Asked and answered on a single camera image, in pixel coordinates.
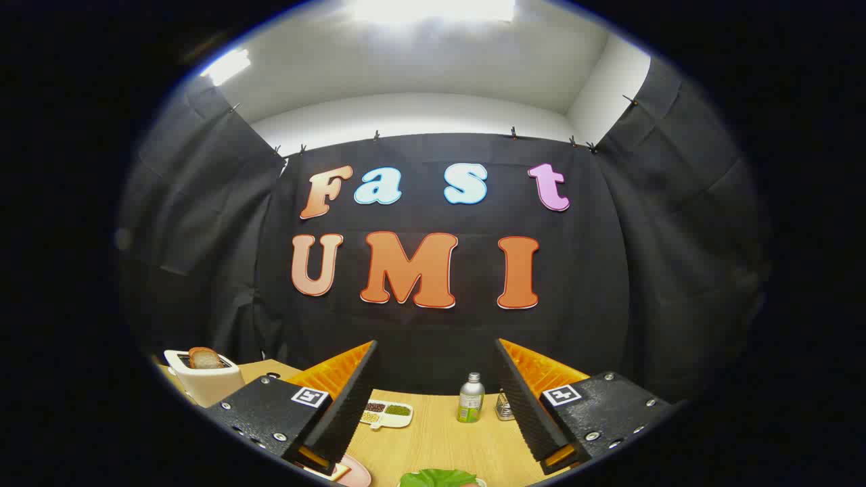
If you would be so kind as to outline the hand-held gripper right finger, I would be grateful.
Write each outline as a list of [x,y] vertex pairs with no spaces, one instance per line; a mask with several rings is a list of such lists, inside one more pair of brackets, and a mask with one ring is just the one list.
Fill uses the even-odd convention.
[[495,340],[500,384],[545,475],[643,437],[677,408],[617,372],[579,372],[511,340]]

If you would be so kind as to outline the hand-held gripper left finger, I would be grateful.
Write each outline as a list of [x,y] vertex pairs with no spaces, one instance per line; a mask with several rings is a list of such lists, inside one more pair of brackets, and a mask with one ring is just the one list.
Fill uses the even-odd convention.
[[331,474],[378,374],[378,342],[370,340],[289,379],[262,375],[206,408],[205,415],[285,462]]

